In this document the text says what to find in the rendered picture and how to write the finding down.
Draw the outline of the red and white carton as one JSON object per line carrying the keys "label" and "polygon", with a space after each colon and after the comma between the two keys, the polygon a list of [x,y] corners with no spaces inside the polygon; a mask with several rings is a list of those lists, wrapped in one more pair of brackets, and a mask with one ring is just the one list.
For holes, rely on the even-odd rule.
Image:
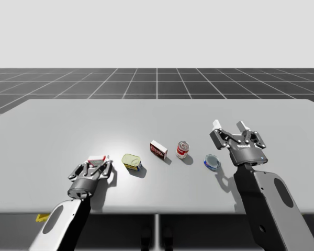
{"label": "red and white carton", "polygon": [[89,156],[87,159],[87,162],[89,164],[89,167],[96,168],[103,166],[105,164],[105,155],[98,155],[98,156]]}

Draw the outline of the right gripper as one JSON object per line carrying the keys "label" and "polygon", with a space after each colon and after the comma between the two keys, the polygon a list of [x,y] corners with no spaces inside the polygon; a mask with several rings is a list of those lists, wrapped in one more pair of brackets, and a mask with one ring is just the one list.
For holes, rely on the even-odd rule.
{"label": "right gripper", "polygon": [[267,157],[262,149],[266,148],[266,144],[262,140],[257,131],[252,131],[243,121],[237,123],[237,127],[241,132],[242,140],[234,141],[231,133],[222,129],[219,120],[213,121],[213,129],[210,137],[218,150],[222,148],[229,149],[229,155],[234,166],[242,164],[250,164],[251,166],[262,165],[268,162]]}

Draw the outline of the green and blue rectangular can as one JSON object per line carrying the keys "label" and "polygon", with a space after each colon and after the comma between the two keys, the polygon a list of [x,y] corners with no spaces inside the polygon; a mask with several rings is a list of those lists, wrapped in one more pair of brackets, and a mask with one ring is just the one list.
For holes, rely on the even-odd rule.
{"label": "green and blue rectangular can", "polygon": [[141,169],[141,158],[132,154],[125,154],[122,157],[122,163],[126,169],[134,170],[139,172]]}

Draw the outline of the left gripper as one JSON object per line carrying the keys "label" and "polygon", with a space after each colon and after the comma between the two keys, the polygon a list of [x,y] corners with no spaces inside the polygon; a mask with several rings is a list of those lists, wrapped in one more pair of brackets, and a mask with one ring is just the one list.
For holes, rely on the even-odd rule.
{"label": "left gripper", "polygon": [[94,195],[99,181],[108,179],[113,169],[112,160],[103,161],[93,172],[89,174],[90,163],[78,164],[69,174],[68,179],[72,182],[67,194],[72,199],[85,200]]}

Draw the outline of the blue flat can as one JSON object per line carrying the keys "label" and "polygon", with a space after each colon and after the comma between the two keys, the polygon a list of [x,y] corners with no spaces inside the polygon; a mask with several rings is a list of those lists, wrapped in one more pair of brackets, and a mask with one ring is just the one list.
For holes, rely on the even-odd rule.
{"label": "blue flat can", "polygon": [[220,168],[221,163],[217,156],[208,154],[205,156],[204,165],[210,170],[217,170]]}

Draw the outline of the red and white can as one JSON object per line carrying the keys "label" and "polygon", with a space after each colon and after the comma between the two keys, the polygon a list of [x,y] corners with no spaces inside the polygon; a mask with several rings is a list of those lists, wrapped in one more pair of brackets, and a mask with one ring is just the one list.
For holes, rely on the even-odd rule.
{"label": "red and white can", "polygon": [[188,151],[189,144],[186,141],[180,141],[176,149],[176,156],[180,159],[183,159],[187,156]]}

